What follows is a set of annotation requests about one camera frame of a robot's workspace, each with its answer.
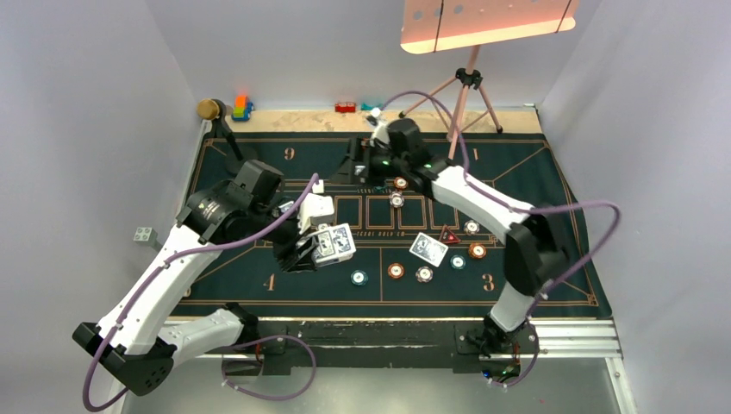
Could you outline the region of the green poker chip stack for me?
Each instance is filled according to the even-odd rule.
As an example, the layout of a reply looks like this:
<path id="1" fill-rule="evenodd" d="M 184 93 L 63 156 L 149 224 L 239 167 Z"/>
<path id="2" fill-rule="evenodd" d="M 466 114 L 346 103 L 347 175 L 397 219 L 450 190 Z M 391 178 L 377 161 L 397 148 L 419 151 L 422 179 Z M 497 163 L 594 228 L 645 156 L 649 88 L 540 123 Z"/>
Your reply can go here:
<path id="1" fill-rule="evenodd" d="M 351 273 L 350 280 L 353 285 L 363 286 L 368 283 L 369 277 L 365 271 L 355 270 Z"/>

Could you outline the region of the white blue chips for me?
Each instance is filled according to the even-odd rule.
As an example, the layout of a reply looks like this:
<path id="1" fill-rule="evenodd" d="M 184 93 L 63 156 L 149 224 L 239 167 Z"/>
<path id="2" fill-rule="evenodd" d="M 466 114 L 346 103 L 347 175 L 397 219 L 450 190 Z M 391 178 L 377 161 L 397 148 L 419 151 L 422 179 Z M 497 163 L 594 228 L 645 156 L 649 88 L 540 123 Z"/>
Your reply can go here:
<path id="1" fill-rule="evenodd" d="M 394 209 L 400 209 L 404 205 L 404 197 L 400 191 L 393 191 L 389 196 L 390 206 Z"/>
<path id="2" fill-rule="evenodd" d="M 481 226 L 474 220 L 468 220 L 464 223 L 463 231 L 466 235 L 476 235 L 479 233 Z"/>

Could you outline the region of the red triangle marker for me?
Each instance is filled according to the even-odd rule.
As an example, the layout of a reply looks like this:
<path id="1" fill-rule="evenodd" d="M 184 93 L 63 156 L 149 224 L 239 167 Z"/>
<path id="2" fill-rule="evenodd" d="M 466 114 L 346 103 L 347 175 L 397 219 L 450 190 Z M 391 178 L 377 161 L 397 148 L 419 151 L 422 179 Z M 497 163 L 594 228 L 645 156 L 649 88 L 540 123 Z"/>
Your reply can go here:
<path id="1" fill-rule="evenodd" d="M 438 237 L 438 241 L 445 245 L 454 245 L 454 244 L 461 243 L 461 239 L 456 235 L 456 233 L 447 224 L 444 224 L 442 226 L 439 237 Z"/>

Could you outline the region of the orange poker chip stack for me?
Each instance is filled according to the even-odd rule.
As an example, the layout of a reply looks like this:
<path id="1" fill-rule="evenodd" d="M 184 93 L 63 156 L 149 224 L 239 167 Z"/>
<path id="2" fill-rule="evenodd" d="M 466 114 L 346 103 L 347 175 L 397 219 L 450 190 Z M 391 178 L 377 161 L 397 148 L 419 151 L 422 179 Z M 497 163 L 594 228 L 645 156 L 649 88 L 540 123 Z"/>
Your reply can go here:
<path id="1" fill-rule="evenodd" d="M 387 274 L 392 279 L 400 279 L 404 273 L 405 269 L 401 263 L 391 263 L 387 268 Z"/>

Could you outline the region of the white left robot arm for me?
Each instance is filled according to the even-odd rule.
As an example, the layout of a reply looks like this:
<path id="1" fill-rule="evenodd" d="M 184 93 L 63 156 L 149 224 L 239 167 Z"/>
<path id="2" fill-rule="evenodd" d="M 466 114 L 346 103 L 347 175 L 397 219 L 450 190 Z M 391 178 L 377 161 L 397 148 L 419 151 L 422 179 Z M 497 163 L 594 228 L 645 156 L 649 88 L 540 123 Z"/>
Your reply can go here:
<path id="1" fill-rule="evenodd" d="M 332 200 L 313 174 L 296 198 L 284 194 L 284 176 L 259 160 L 238 174 L 197 191 L 178 213 L 166 242 L 134 287 L 96 323 L 81 323 L 73 340 L 122 384 L 145 396 L 183 363 L 219 348 L 245 353 L 265 342 L 259 319 L 229 302 L 208 316 L 175 327 L 166 325 L 199 275 L 224 251 L 269 241 L 285 272 L 311 271 L 347 260 L 349 253 L 325 254 L 320 234 L 311 231 Z"/>

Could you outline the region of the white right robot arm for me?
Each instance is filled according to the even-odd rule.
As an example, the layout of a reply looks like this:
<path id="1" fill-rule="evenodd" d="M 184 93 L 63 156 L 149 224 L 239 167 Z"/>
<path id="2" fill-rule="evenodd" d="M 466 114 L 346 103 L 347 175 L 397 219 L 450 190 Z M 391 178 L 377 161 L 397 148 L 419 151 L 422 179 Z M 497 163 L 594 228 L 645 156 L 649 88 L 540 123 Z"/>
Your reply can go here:
<path id="1" fill-rule="evenodd" d="M 411 190 L 467 215 L 504 245 L 505 286 L 484 320 L 486 344 L 504 351 L 516 342 L 541 289 L 569 267 L 563 230 L 546 210 L 510 198 L 434 154 L 410 118 L 380 122 L 367 141 L 352 138 L 330 180 L 375 186 L 398 177 Z"/>

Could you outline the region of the blue playing card deck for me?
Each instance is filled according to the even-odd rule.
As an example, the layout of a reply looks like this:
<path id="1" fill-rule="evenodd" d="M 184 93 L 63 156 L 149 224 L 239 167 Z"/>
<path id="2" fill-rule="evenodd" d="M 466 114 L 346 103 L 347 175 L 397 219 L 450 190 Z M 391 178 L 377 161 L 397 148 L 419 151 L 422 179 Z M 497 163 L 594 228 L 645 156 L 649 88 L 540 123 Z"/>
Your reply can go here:
<path id="1" fill-rule="evenodd" d="M 316 243 L 316 249 L 312 253 L 316 268 L 348 261 L 357 251 L 348 223 L 327 226 L 316 231 L 311 239 Z"/>

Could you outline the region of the pink white poker chip stack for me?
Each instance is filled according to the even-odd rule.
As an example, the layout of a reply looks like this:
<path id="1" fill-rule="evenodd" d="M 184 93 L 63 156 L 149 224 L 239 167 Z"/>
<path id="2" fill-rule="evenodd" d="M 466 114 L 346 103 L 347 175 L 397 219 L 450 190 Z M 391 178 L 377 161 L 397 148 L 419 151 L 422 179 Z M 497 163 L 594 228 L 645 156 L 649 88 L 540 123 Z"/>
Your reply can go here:
<path id="1" fill-rule="evenodd" d="M 419 267 L 415 272 L 415 277 L 419 283 L 428 283 L 434 277 L 434 270 L 430 267 Z"/>

